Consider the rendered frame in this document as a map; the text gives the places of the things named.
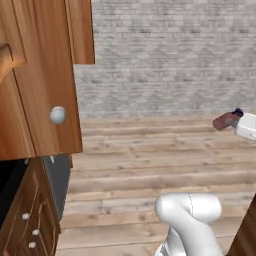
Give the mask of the wooden cabinet side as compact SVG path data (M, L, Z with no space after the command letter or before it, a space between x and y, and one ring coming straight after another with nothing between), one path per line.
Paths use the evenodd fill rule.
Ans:
M256 256L256 195L226 256Z

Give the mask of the grey appliance panel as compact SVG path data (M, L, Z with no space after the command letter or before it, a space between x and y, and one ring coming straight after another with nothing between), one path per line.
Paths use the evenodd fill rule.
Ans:
M61 220L71 174L69 157L67 155L44 156L42 160L50 184L58 220Z

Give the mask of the white round door knob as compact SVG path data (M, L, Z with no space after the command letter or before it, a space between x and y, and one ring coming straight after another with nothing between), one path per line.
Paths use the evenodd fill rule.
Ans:
M66 118L66 110L62 106L54 106L50 112L50 120L54 124L62 124Z

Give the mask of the wooden wall cabinet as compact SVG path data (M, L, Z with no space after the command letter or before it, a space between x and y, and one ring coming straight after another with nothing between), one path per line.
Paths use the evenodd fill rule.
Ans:
M94 64L91 0L65 0L72 61L74 64Z

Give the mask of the wooden base cabinet with drawers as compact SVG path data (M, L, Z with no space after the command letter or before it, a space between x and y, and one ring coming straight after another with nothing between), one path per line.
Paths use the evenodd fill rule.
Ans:
M22 215L30 218L23 220ZM32 231L40 230L38 236ZM0 227L0 256L55 256L60 225L43 162L31 158ZM36 242L30 249L28 244Z

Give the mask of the brown juice bottle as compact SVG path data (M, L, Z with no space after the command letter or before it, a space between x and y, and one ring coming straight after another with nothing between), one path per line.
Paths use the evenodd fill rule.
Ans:
M217 117L213 121L213 127L216 130L223 130L229 126L233 126L234 121L239 120L240 117L238 117L236 114L233 114L233 112L226 112L223 115Z

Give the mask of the wooden cabinet door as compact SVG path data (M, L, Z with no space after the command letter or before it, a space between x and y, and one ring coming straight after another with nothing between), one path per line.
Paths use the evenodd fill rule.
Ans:
M0 160L81 150L65 0L0 0Z

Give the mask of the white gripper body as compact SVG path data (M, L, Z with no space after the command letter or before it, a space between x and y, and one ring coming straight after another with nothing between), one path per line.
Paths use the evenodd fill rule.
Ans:
M237 123L235 134L256 141L256 115L245 113Z

